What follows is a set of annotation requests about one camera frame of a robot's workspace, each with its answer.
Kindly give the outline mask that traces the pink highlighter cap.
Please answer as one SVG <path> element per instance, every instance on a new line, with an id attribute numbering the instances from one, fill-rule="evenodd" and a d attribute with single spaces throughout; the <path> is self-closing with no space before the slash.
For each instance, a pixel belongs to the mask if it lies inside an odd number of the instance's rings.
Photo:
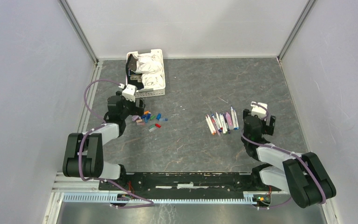
<path id="1" fill-rule="evenodd" d="M 134 115 L 132 116 L 132 121 L 136 121 L 137 119 L 139 119 L 140 117 L 138 115 Z"/>

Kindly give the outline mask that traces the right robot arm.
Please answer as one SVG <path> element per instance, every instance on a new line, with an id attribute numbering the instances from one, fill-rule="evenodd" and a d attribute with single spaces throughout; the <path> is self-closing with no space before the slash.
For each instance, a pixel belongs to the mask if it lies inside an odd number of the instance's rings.
<path id="1" fill-rule="evenodd" d="M 336 187 L 315 153 L 291 152 L 264 138 L 273 135 L 275 120 L 263 105 L 253 104 L 251 110 L 243 110 L 241 141 L 247 154 L 262 162 L 252 170 L 251 186 L 255 190 L 267 186 L 283 190 L 300 208 L 334 198 Z"/>

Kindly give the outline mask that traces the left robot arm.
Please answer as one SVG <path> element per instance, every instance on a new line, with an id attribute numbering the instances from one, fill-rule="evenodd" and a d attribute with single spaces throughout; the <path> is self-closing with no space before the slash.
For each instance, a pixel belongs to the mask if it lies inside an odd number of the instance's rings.
<path id="1" fill-rule="evenodd" d="M 123 135 L 127 117 L 142 116 L 144 112 L 145 101 L 142 98 L 132 102 L 123 96 L 109 97 L 103 124 L 85 133 L 68 136 L 62 167 L 64 176 L 86 180 L 110 179 L 112 187 L 123 190 L 128 184 L 124 166 L 105 161 L 103 146 Z"/>

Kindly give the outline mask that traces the white plastic basket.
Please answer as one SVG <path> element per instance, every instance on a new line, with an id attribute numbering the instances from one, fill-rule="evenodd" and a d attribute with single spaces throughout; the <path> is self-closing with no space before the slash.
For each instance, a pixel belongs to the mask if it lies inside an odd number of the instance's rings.
<path id="1" fill-rule="evenodd" d="M 161 49 L 148 52 L 128 52 L 126 56 L 126 84 L 136 87 L 136 98 L 165 95 L 166 78 Z"/>

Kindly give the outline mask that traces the black printed shirt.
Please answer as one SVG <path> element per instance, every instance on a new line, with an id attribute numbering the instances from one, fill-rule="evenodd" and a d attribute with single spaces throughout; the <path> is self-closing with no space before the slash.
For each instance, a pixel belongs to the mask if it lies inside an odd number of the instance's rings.
<path id="1" fill-rule="evenodd" d="M 144 85 L 142 82 L 142 73 L 136 73 L 137 62 L 138 59 L 136 59 L 133 54 L 127 56 L 125 65 L 126 82 L 127 84 L 136 86 L 138 90 L 141 90 L 144 88 Z"/>

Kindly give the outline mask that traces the white crumpled cloth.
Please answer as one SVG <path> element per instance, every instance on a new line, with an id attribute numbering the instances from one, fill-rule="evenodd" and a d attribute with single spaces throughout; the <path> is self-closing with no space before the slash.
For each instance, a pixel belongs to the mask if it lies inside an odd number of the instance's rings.
<path id="1" fill-rule="evenodd" d="M 136 73 L 142 73 L 144 88 L 162 88 L 163 80 L 163 60 L 159 53 L 134 54 L 138 59 Z"/>

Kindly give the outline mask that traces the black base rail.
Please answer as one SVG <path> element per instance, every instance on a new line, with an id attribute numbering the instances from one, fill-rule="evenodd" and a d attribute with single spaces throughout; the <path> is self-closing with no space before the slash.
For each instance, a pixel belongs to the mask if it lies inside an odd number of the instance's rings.
<path id="1" fill-rule="evenodd" d="M 244 192 L 279 191 L 279 188 L 256 183 L 247 172 L 134 172 L 126 173 L 118 184 L 151 200 L 241 199 Z"/>

